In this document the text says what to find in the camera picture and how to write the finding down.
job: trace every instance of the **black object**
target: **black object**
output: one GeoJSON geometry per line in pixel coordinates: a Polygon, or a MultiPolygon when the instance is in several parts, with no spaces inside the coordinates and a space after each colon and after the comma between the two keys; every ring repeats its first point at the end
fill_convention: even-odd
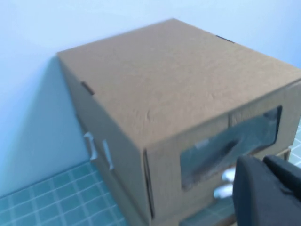
{"type": "Polygon", "coordinates": [[[301,226],[301,169],[276,156],[241,156],[232,198],[238,226],[301,226]]]}

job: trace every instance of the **tile grout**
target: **tile grout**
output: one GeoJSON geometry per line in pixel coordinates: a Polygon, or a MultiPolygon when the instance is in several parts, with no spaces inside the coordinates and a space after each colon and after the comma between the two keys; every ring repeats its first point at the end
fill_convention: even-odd
{"type": "MultiPolygon", "coordinates": [[[[52,193],[54,190],[58,190],[58,189],[60,189],[60,188],[63,188],[63,187],[65,187],[65,186],[67,186],[67,185],[70,185],[71,183],[72,183],[72,182],[69,182],[69,183],[67,183],[67,184],[65,184],[65,185],[63,185],[63,186],[60,186],[60,187],[58,187],[58,188],[51,189],[51,190],[48,191],[48,192],[45,192],[45,193],[43,193],[43,194],[34,196],[34,199],[40,198],[40,197],[42,197],[42,196],[44,196],[44,195],[46,195],[46,194],[50,194],[50,193],[52,193]]],[[[80,190],[80,192],[83,192],[83,191],[85,191],[85,190],[87,190],[87,189],[93,187],[94,185],[96,185],[96,184],[101,184],[101,183],[104,183],[104,182],[103,182],[103,181],[98,181],[98,182],[96,182],[95,184],[93,184],[93,185],[91,185],[91,186],[89,186],[89,187],[87,187],[87,188],[84,188],[84,189],[80,190]]],[[[74,194],[68,195],[68,196],[66,196],[66,197],[64,197],[64,198],[62,198],[62,199],[60,199],[60,201],[66,199],[66,198],[68,198],[68,197],[70,197],[70,196],[72,196],[72,195],[74,195],[74,194]]],[[[28,200],[26,200],[26,201],[24,201],[24,202],[18,203],[18,204],[16,204],[16,205],[13,205],[13,204],[12,204],[12,206],[13,206],[13,208],[15,208],[15,207],[18,207],[18,206],[20,206],[20,205],[22,205],[22,204],[24,204],[24,203],[30,202],[30,201],[32,201],[32,198],[30,198],[30,199],[28,199],[28,200]]]]}
{"type": "MultiPolygon", "coordinates": [[[[83,190],[80,190],[79,192],[83,192],[83,191],[85,191],[85,190],[88,190],[88,189],[90,189],[90,188],[93,187],[93,186],[97,186],[97,184],[101,184],[101,182],[96,182],[95,184],[93,184],[93,185],[91,185],[91,186],[89,186],[89,187],[87,187],[87,188],[85,188],[85,189],[83,189],[83,190]]],[[[71,194],[71,195],[68,195],[68,196],[66,196],[66,197],[64,197],[64,198],[62,198],[62,199],[58,198],[58,200],[59,200],[59,202],[61,202],[61,201],[65,200],[65,199],[68,199],[68,198],[70,198],[71,196],[76,195],[76,194],[77,194],[77,192],[75,192],[75,193],[73,193],[73,194],[71,194]]],[[[101,196],[99,196],[99,197],[102,197],[102,196],[105,196],[105,195],[108,195],[108,194],[109,194],[109,192],[104,193],[104,195],[101,195],[101,196]]],[[[16,206],[13,206],[13,207],[8,208],[8,209],[6,209],[6,210],[0,211],[0,214],[3,213],[3,212],[5,212],[5,211],[7,211],[7,210],[10,210],[10,209],[13,209],[13,208],[15,208],[15,207],[18,207],[18,206],[20,206],[20,205],[22,205],[22,204],[24,204],[24,203],[31,202],[31,201],[34,200],[34,199],[36,199],[36,198],[29,199],[29,200],[27,200],[27,201],[25,201],[25,202],[23,202],[23,203],[20,203],[20,204],[18,204],[18,205],[16,205],[16,206]]],[[[45,208],[47,208],[47,207],[49,207],[49,206],[51,206],[51,205],[53,205],[53,204],[56,204],[56,202],[53,202],[53,203],[48,204],[48,205],[46,205],[46,206],[43,206],[42,208],[39,208],[39,210],[43,210],[43,209],[45,209],[45,208]]]]}
{"type": "Polygon", "coordinates": [[[77,192],[76,192],[76,193],[77,193],[77,196],[78,196],[78,198],[79,198],[79,200],[80,200],[80,202],[81,202],[81,205],[82,205],[82,208],[83,208],[84,213],[85,213],[85,215],[86,215],[86,218],[88,219],[89,226],[93,226],[93,225],[92,225],[92,220],[91,220],[91,218],[90,218],[90,216],[89,216],[88,209],[86,208],[86,205],[85,205],[85,203],[84,203],[84,200],[83,200],[83,198],[82,198],[82,196],[81,196],[81,194],[80,194],[80,192],[79,192],[78,185],[77,185],[76,182],[74,181],[73,175],[72,175],[70,172],[68,172],[68,174],[69,174],[69,176],[70,176],[70,178],[71,178],[71,180],[72,180],[72,184],[73,184],[74,189],[77,191],[77,192]]]}
{"type": "MultiPolygon", "coordinates": [[[[92,177],[93,177],[94,181],[97,181],[97,179],[95,178],[95,175],[92,175],[92,177]]],[[[98,189],[101,191],[101,193],[104,194],[103,188],[99,185],[97,185],[97,186],[98,186],[98,189]]],[[[106,197],[104,198],[104,201],[106,202],[107,206],[110,206],[110,203],[106,197]]],[[[113,216],[114,220],[118,223],[118,225],[120,225],[120,222],[118,222],[117,216],[115,215],[114,211],[111,208],[109,209],[109,211],[110,211],[111,215],[113,216]]]]}
{"type": "Polygon", "coordinates": [[[30,193],[30,197],[31,197],[31,204],[32,204],[32,208],[33,208],[33,212],[34,212],[34,216],[36,218],[36,221],[37,221],[37,224],[39,225],[40,224],[40,217],[38,215],[38,206],[37,206],[37,203],[36,203],[36,199],[32,196],[34,196],[33,194],[33,190],[32,190],[32,187],[29,187],[29,193],[30,193]]]}

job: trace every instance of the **cardboard box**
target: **cardboard box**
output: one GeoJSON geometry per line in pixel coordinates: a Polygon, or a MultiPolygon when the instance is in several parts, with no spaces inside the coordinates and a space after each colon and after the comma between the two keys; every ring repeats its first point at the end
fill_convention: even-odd
{"type": "Polygon", "coordinates": [[[180,21],[58,56],[78,118],[106,156],[108,177],[121,184],[146,225],[214,202],[222,171],[247,144],[240,131],[252,139],[257,131],[270,134],[251,150],[259,158],[293,143],[301,71],[180,21]],[[265,126],[242,127],[251,121],[265,126]],[[219,137],[224,140],[212,142],[219,137]],[[207,161],[189,169],[181,155],[204,145],[215,152],[194,149],[207,161]]]}

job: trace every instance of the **object inside box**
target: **object inside box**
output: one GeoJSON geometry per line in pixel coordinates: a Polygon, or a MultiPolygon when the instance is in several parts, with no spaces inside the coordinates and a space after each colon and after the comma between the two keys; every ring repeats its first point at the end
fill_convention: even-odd
{"type": "Polygon", "coordinates": [[[282,107],[272,109],[203,140],[180,155],[182,189],[231,167],[244,154],[254,154],[277,139],[282,107]]]}
{"type": "Polygon", "coordinates": [[[228,197],[193,214],[179,226],[230,226],[235,221],[232,197],[228,197]]]}

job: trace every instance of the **cardboard base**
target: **cardboard base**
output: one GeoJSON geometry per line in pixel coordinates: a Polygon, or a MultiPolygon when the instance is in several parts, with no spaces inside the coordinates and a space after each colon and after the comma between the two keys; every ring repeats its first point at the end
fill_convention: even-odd
{"type": "MultiPolygon", "coordinates": [[[[277,154],[277,156],[288,160],[289,154],[291,150],[285,149],[284,151],[277,154]]],[[[138,209],[135,207],[133,202],[128,197],[124,188],[118,182],[118,179],[114,175],[114,172],[109,170],[108,164],[105,161],[104,157],[99,155],[96,160],[92,160],[92,162],[97,166],[100,171],[105,183],[109,187],[112,196],[116,200],[118,206],[121,211],[125,215],[125,218],[129,225],[131,226],[178,226],[180,222],[187,218],[187,213],[175,214],[170,219],[166,219],[165,221],[156,222],[156,221],[148,221],[147,219],[143,219],[141,214],[139,214],[138,209]]],[[[229,218],[224,219],[214,226],[237,226],[235,223],[235,215],[231,215],[229,218]]]]}

